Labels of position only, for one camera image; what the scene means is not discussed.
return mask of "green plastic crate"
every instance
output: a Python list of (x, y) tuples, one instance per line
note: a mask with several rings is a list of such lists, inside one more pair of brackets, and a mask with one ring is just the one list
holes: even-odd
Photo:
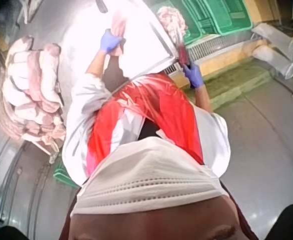
[(182, 3), (193, 15), (203, 34), (215, 34), (217, 32), (215, 23), (204, 5), (196, 0), (182, 0)]
[(71, 186), (75, 189), (79, 188), (79, 186), (70, 178), (66, 167), (64, 166), (62, 160), (56, 165), (53, 176), (56, 180)]
[(253, 24), (243, 0), (191, 0), (205, 6), (217, 34), (228, 35), (251, 29)]
[(188, 29), (186, 30), (186, 33), (183, 37), (184, 43), (191, 44), (195, 42), (196, 40), (203, 37), (203, 31), (197, 24), (197, 19), (193, 16), (193, 14), (190, 13), (189, 9), (186, 8), (184, 4), (182, 4), (181, 0), (166, 0), (162, 1), (160, 3), (157, 3), (150, 7), (152, 12), (157, 14), (158, 10), (163, 7), (173, 7), (180, 11), (182, 14), (185, 24), (187, 25)]

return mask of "metal grate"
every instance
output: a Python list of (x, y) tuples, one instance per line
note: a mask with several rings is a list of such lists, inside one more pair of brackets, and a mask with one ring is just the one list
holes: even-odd
[[(217, 36), (208, 40), (199, 40), (197, 43), (193, 43), (187, 46), (186, 50), (190, 57), (190, 60), (195, 62), (203, 60), (205, 58), (212, 58), (216, 55), (222, 54), (236, 48), (237, 44), (241, 44), (246, 41), (255, 41), (261, 37), (252, 33), (250, 30), (236, 32), (226, 36)], [(178, 63), (175, 63), (167, 67), (164, 72), (168, 75), (172, 75), (181, 68)]]

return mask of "stack of meat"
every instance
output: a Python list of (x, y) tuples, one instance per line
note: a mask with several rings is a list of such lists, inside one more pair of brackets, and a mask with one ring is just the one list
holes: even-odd
[(0, 86), (0, 125), (14, 139), (42, 141), (59, 152), (66, 135), (57, 82), (61, 49), (50, 43), (31, 50), (32, 44), (33, 38), (25, 36), (8, 51)]

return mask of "hand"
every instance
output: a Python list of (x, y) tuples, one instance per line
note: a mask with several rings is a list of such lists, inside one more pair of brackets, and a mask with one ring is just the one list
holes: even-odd
[(123, 37), (113, 36), (110, 29), (106, 29), (101, 38), (100, 50), (109, 54), (119, 45), (122, 39)]
[(191, 63), (191, 68), (183, 65), (184, 75), (189, 79), (191, 83), (191, 88), (197, 89), (204, 85), (203, 77), (200, 72), (200, 68), (198, 65), (195, 65), (194, 62)]

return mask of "white sleeve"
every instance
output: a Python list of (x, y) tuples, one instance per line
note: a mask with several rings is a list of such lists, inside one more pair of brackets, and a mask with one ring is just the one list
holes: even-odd
[(221, 177), (228, 168), (231, 150), (226, 121), (216, 113), (193, 105), (204, 164)]
[(72, 89), (62, 159), (71, 179), (80, 186), (88, 178), (88, 141), (97, 111), (111, 96), (101, 79), (90, 73), (79, 79)]

